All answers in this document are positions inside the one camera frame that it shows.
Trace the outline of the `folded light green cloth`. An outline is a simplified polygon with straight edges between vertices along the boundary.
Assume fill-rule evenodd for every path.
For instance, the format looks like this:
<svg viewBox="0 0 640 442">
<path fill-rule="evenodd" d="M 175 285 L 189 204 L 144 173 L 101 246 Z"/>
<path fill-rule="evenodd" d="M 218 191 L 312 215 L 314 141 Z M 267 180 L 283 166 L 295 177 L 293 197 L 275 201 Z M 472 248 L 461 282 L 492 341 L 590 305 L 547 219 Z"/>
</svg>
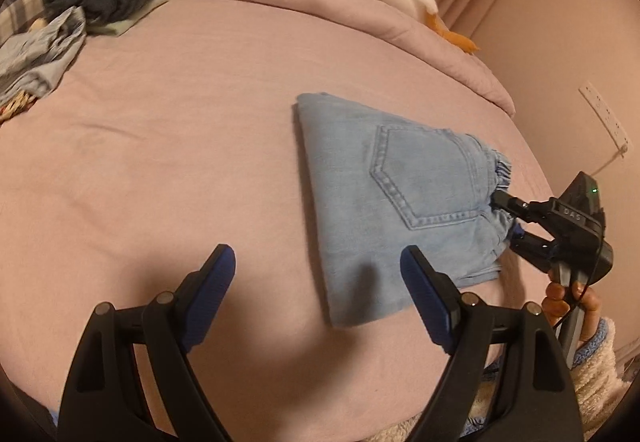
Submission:
<svg viewBox="0 0 640 442">
<path fill-rule="evenodd" d="M 119 36 L 126 33 L 141 19 L 148 16 L 153 10 L 166 4 L 169 0 L 152 0 L 142 8 L 134 12 L 127 19 L 111 22 L 110 24 L 88 24 L 87 33 L 93 35 Z"/>
</svg>

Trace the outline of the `floral patterned cloth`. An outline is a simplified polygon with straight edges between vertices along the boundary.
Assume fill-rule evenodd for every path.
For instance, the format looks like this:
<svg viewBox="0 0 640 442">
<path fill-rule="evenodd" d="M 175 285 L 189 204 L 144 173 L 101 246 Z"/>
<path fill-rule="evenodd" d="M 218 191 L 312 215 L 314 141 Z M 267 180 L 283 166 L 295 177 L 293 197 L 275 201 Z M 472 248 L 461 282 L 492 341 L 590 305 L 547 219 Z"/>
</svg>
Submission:
<svg viewBox="0 0 640 442">
<path fill-rule="evenodd" d="M 0 123 L 3 124 L 4 122 L 9 121 L 29 110 L 33 105 L 35 105 L 37 100 L 37 96 L 21 90 L 21 92 L 18 92 L 13 96 L 9 102 L 6 102 L 1 106 Z"/>
</svg>

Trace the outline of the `plaid blue white pillow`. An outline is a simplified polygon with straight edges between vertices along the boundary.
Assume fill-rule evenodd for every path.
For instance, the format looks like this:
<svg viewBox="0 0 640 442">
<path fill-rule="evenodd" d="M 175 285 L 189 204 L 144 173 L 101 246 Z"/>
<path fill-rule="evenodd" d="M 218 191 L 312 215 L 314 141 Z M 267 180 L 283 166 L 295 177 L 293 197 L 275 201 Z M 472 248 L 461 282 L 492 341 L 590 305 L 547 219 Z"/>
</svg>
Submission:
<svg viewBox="0 0 640 442">
<path fill-rule="evenodd" d="M 4 0 L 1 6 L 1 44 L 26 32 L 44 12 L 42 0 Z"/>
</svg>

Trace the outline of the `folded pale blue pants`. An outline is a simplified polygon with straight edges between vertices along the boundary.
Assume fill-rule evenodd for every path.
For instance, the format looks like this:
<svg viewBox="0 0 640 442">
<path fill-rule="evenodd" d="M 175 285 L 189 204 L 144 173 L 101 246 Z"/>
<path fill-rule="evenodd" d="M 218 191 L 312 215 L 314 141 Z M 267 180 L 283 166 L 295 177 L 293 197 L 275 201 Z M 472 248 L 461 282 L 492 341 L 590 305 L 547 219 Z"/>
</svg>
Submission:
<svg viewBox="0 0 640 442">
<path fill-rule="evenodd" d="M 39 30 L 13 35 L 1 47 L 1 105 L 18 94 L 47 97 L 86 41 L 86 18 L 71 7 Z"/>
</svg>

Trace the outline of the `white wall power strip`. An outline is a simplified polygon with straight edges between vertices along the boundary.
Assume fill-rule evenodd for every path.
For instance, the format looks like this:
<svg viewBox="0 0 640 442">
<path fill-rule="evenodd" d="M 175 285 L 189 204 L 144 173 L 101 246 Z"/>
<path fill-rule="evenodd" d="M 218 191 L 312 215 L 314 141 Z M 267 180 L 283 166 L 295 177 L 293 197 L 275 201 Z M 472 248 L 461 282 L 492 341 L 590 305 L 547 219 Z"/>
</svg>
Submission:
<svg viewBox="0 0 640 442">
<path fill-rule="evenodd" d="M 582 94 L 582 97 L 585 98 L 585 101 L 588 102 L 593 112 L 598 116 L 620 155 L 628 155 L 631 152 L 631 140 L 623 128 L 623 124 L 620 123 L 620 119 L 615 116 L 614 111 L 610 105 L 605 102 L 604 97 L 589 81 L 582 84 L 578 90 L 579 93 Z"/>
</svg>

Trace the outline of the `light blue denim pants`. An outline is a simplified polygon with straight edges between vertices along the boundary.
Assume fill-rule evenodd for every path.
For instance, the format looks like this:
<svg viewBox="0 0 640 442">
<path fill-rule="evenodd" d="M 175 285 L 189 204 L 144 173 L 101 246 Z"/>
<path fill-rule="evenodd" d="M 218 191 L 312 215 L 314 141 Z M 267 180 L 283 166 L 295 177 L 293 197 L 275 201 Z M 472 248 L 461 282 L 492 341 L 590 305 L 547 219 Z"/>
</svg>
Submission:
<svg viewBox="0 0 640 442">
<path fill-rule="evenodd" d="M 326 93 L 299 95 L 296 109 L 333 326 L 410 305 L 400 255 L 411 245 L 459 288 L 498 277 L 513 223 L 490 204 L 510 186 L 504 154 Z"/>
</svg>

